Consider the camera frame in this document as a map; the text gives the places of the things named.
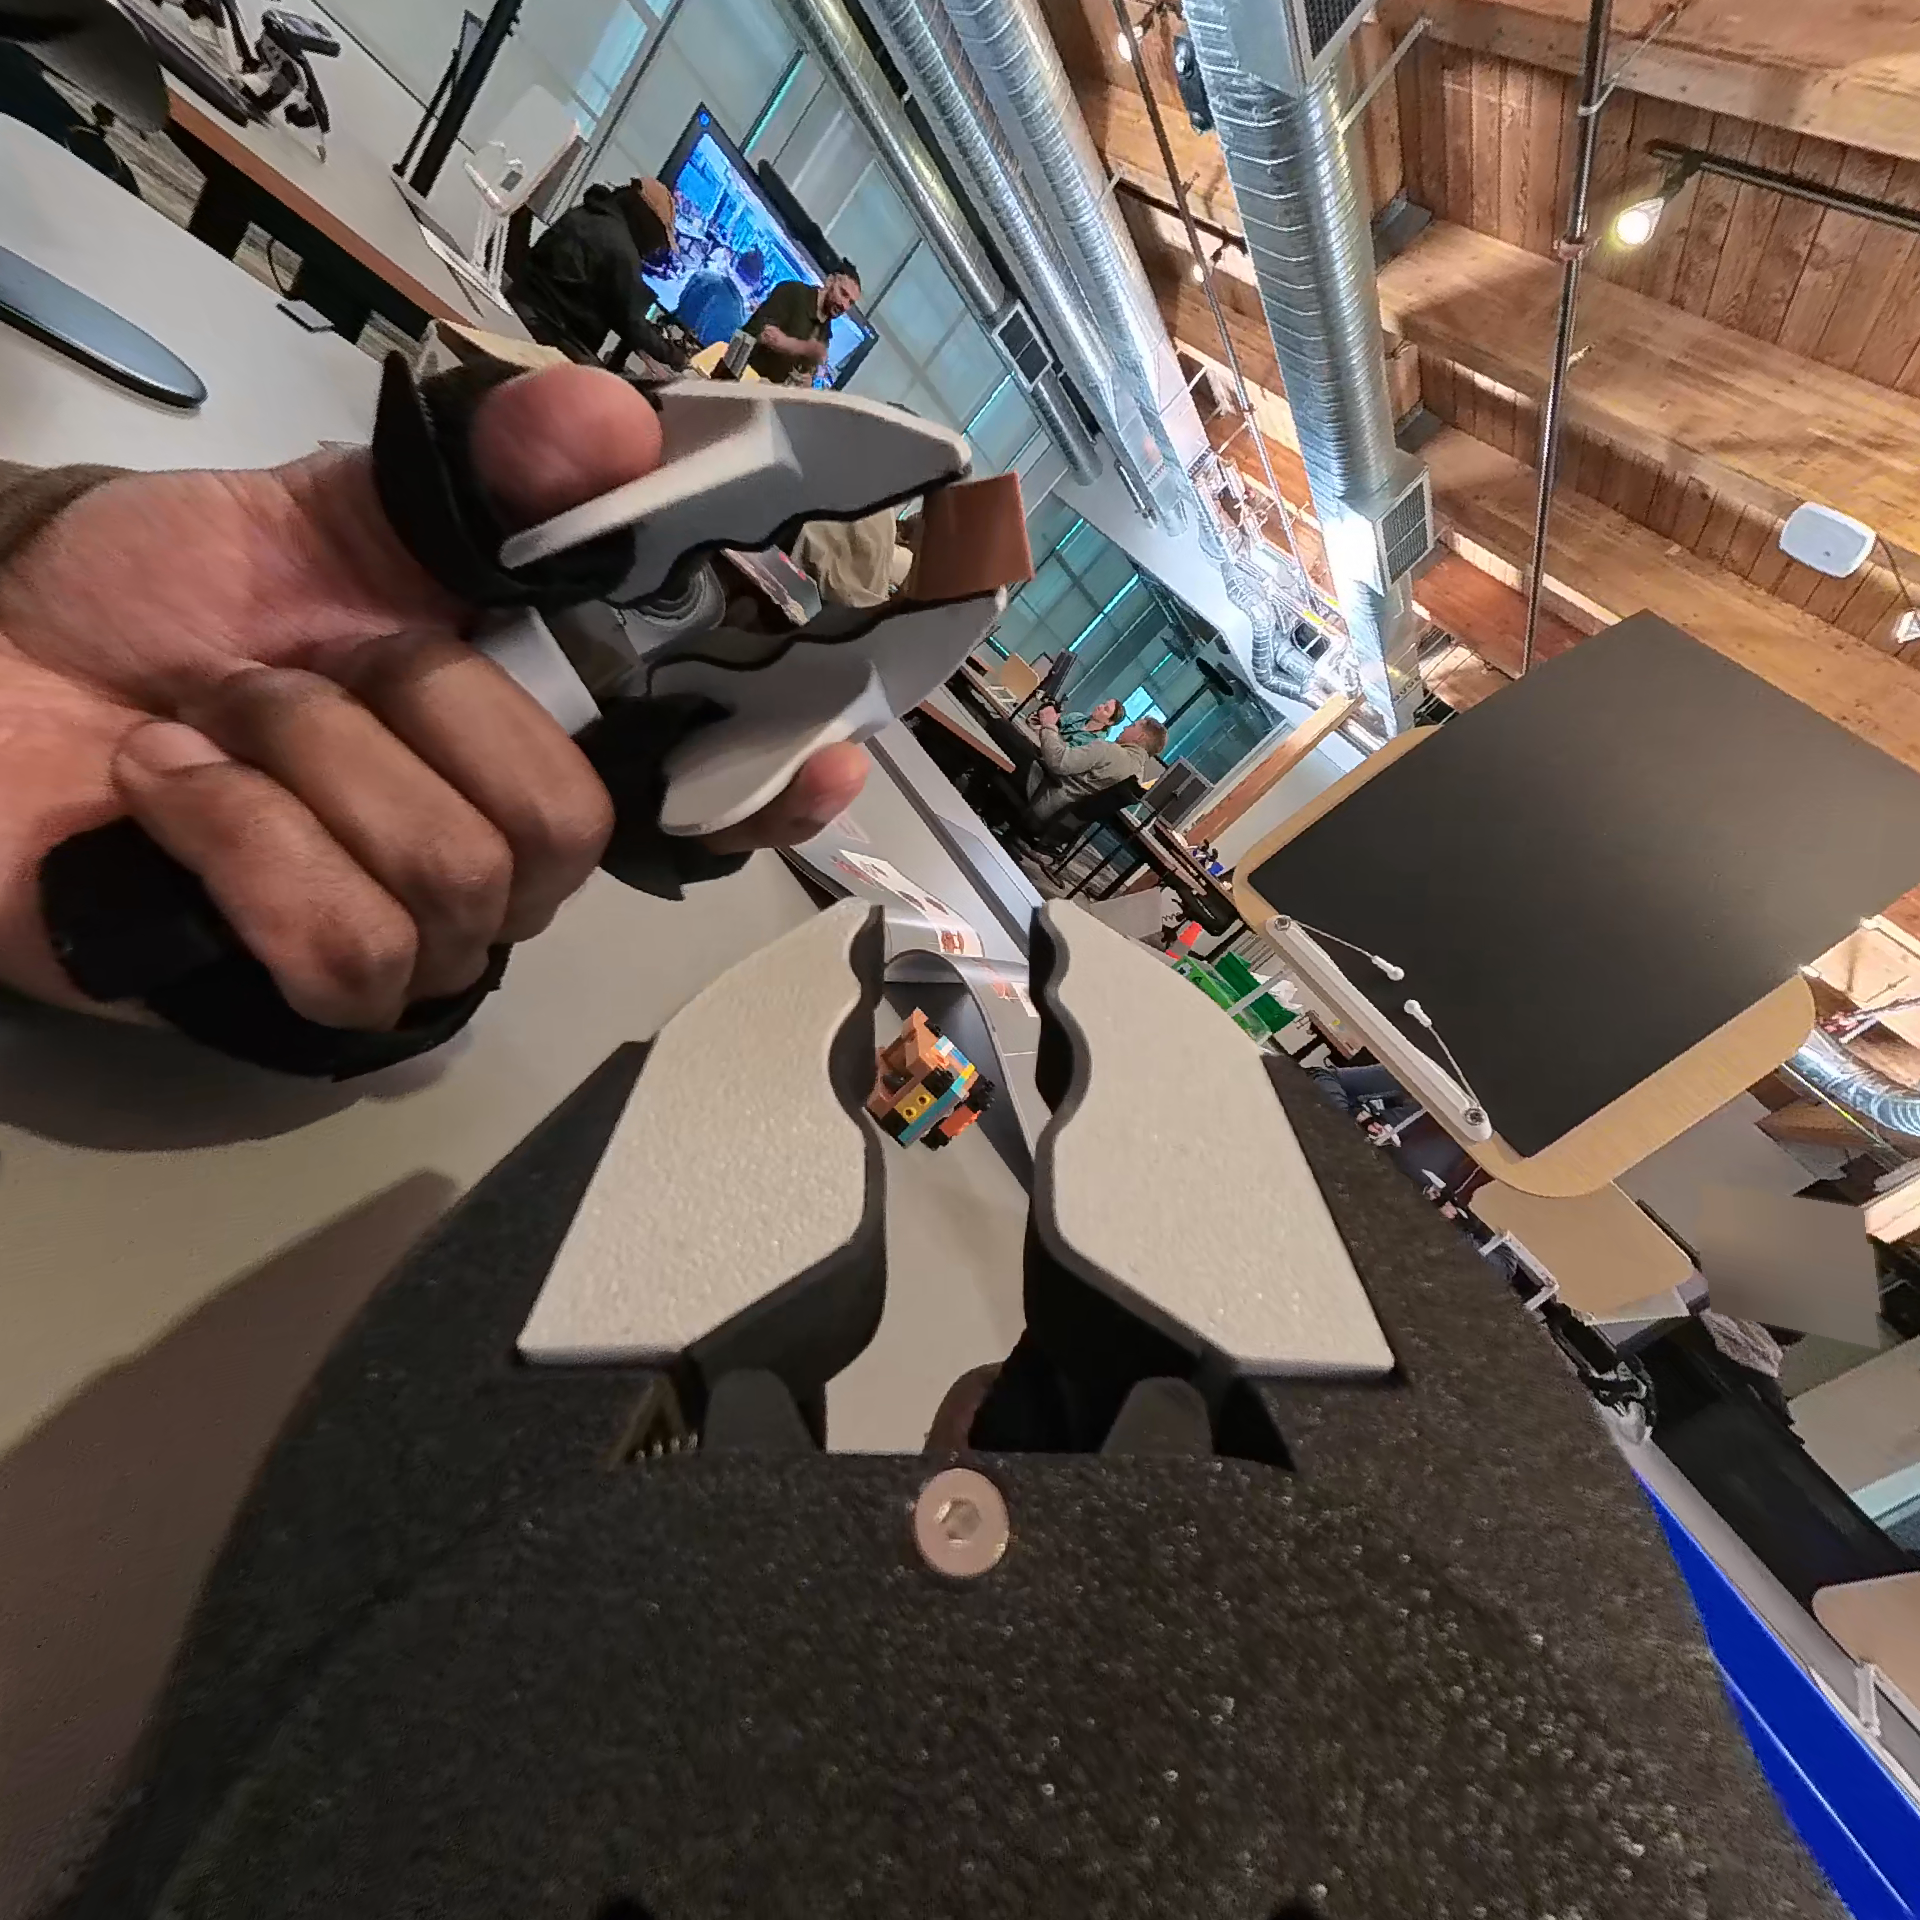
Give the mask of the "wall television screen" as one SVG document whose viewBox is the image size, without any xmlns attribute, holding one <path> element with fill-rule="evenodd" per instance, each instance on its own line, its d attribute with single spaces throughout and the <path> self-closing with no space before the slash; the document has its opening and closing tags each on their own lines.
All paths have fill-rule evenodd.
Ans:
<svg viewBox="0 0 1920 1920">
<path fill-rule="evenodd" d="M 640 278 L 650 318 L 695 355 L 731 347 L 779 288 L 821 289 L 852 269 L 779 170 L 750 159 L 708 104 L 687 120 L 661 180 L 675 192 L 677 241 Z"/>
</svg>

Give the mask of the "black felt desk divider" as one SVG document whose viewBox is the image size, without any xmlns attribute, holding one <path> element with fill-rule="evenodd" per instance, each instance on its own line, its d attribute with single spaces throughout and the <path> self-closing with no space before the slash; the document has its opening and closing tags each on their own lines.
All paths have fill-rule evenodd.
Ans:
<svg viewBox="0 0 1920 1920">
<path fill-rule="evenodd" d="M 1496 1177 L 1606 1187 L 1816 1042 L 1917 888 L 1909 757 L 1642 609 L 1249 848 L 1246 926 Z"/>
</svg>

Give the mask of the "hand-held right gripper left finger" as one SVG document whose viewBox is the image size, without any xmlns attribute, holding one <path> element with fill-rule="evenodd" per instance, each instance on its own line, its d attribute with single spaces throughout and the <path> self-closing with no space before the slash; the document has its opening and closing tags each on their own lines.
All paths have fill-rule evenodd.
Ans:
<svg viewBox="0 0 1920 1920">
<path fill-rule="evenodd" d="M 867 1115 L 887 969 L 877 901 L 738 960 L 645 1051 L 521 1328 L 531 1366 L 848 1366 L 887 1301 Z"/>
</svg>

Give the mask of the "person's left hand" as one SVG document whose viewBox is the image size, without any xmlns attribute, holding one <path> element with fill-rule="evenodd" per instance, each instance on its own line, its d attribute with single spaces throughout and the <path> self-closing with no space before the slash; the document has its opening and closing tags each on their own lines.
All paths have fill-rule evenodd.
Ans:
<svg viewBox="0 0 1920 1920">
<path fill-rule="evenodd" d="M 392 1029 L 538 938 L 612 797 L 469 623 L 364 447 L 88 492 L 3 567 L 4 992 L 100 1010 L 39 869 L 120 817 L 326 1028 Z"/>
</svg>

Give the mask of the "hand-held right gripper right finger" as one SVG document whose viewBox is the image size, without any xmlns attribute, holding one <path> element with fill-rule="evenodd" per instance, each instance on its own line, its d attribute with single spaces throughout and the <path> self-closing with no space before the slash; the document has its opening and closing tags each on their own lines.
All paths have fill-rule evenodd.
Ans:
<svg viewBox="0 0 1920 1920">
<path fill-rule="evenodd" d="M 1260 1046 L 1070 900 L 1040 906 L 1028 957 L 1044 1275 L 1233 1378 L 1389 1378 L 1386 1332 Z"/>
</svg>

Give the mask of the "green crates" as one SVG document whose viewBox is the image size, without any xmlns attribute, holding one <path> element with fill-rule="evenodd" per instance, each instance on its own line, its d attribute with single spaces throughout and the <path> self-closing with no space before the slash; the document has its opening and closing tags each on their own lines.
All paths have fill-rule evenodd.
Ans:
<svg viewBox="0 0 1920 1920">
<path fill-rule="evenodd" d="M 1257 1043 L 1277 1040 L 1303 1017 L 1301 1010 L 1237 952 L 1223 950 L 1208 957 L 1186 952 L 1173 962 L 1173 967 L 1223 1008 Z"/>
</svg>

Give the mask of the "person's left forearm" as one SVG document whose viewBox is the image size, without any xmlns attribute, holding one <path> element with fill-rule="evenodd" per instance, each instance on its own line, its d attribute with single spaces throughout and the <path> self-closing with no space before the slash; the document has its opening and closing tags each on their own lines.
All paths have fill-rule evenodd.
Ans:
<svg viewBox="0 0 1920 1920">
<path fill-rule="evenodd" d="M 3 567 L 67 509 L 129 468 L 99 461 L 32 463 L 3 458 Z"/>
</svg>

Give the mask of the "white ceiling access point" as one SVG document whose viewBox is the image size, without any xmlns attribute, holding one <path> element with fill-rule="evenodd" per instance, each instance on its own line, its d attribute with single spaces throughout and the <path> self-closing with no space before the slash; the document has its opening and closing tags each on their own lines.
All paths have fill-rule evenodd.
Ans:
<svg viewBox="0 0 1920 1920">
<path fill-rule="evenodd" d="M 1875 560 L 1879 533 L 1860 517 L 1818 499 L 1805 499 L 1778 529 L 1780 552 L 1828 580 L 1850 580 Z"/>
</svg>

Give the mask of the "brown tile brick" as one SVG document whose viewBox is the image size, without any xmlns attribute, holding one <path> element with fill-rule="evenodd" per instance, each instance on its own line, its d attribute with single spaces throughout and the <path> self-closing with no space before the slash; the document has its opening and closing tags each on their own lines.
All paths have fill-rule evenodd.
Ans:
<svg viewBox="0 0 1920 1920">
<path fill-rule="evenodd" d="M 1036 576 L 1021 476 L 993 473 L 928 492 L 902 594 L 914 606 L 960 604 Z"/>
</svg>

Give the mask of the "blue plastic bin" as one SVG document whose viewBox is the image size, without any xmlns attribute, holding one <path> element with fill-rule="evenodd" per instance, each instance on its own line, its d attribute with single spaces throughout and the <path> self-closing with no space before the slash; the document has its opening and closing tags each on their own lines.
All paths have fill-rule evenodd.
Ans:
<svg viewBox="0 0 1920 1920">
<path fill-rule="evenodd" d="M 1918 1913 L 1917 1699 L 1852 1655 L 1656 1447 L 1628 1463 L 1743 1729 L 1850 1916 Z"/>
</svg>

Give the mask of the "dark oval plate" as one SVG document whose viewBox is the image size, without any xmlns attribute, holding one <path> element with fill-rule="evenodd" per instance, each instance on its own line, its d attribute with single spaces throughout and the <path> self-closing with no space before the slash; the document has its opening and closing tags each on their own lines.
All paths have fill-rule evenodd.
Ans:
<svg viewBox="0 0 1920 1920">
<path fill-rule="evenodd" d="M 160 337 L 7 246 L 3 326 L 181 414 L 196 414 L 208 398 L 203 376 Z"/>
</svg>

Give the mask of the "silver ventilation duct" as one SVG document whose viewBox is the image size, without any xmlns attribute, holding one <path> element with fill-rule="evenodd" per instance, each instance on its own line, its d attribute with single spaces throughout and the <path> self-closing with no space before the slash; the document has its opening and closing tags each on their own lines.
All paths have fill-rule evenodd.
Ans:
<svg viewBox="0 0 1920 1920">
<path fill-rule="evenodd" d="M 1166 336 L 1149 314 L 1092 136 L 1034 3 L 781 3 L 893 172 L 954 276 L 986 284 L 985 244 L 1092 416 L 1139 516 L 1193 531 L 1193 488 L 1164 419 Z"/>
<path fill-rule="evenodd" d="M 1312 39 L 1312 3 L 1197 1 L 1207 85 L 1359 692 L 1385 733 L 1426 694 L 1412 578 L 1434 543 L 1429 468 L 1396 441 L 1365 156 L 1345 48 L 1365 3 Z"/>
</svg>

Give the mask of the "instruction booklet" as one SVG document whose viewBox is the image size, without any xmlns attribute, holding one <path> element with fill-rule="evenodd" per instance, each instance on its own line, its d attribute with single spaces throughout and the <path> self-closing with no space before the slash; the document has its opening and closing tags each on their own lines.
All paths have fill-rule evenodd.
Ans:
<svg viewBox="0 0 1920 1920">
<path fill-rule="evenodd" d="M 819 892 L 878 908 L 877 1051 L 921 1008 L 998 1085 L 986 1115 L 956 1140 L 982 1133 L 1019 1185 L 1031 1187 L 1048 1106 L 1038 1087 L 1043 1020 L 1027 960 L 996 956 L 968 908 L 906 875 L 855 828 L 831 828 L 787 860 Z"/>
</svg>

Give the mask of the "black ceiling rod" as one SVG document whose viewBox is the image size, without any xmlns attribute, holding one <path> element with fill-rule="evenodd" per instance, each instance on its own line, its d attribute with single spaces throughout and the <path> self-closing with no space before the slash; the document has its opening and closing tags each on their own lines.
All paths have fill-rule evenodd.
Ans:
<svg viewBox="0 0 1920 1920">
<path fill-rule="evenodd" d="M 1573 342 L 1578 320 L 1578 295 L 1584 264 L 1592 249 L 1592 180 L 1596 167 L 1599 126 L 1611 97 L 1608 59 L 1614 35 L 1614 1 L 1591 1 L 1582 39 L 1578 97 L 1575 115 L 1573 174 L 1567 188 L 1564 220 L 1555 235 L 1561 266 L 1548 389 L 1541 403 L 1541 439 L 1536 460 L 1536 496 L 1531 555 L 1525 570 L 1525 625 L 1518 677 L 1529 677 L 1541 636 L 1547 564 L 1555 497 L 1562 468 L 1567 398 L 1573 369 Z"/>
</svg>

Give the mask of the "small colourful brick model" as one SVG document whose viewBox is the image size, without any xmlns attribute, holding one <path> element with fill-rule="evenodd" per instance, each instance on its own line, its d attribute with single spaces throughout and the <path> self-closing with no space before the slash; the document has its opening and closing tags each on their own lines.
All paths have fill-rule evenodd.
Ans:
<svg viewBox="0 0 1920 1920">
<path fill-rule="evenodd" d="M 998 1084 L 921 1010 L 877 1050 L 877 1079 L 867 1112 L 902 1146 L 942 1149 L 994 1108 Z"/>
</svg>

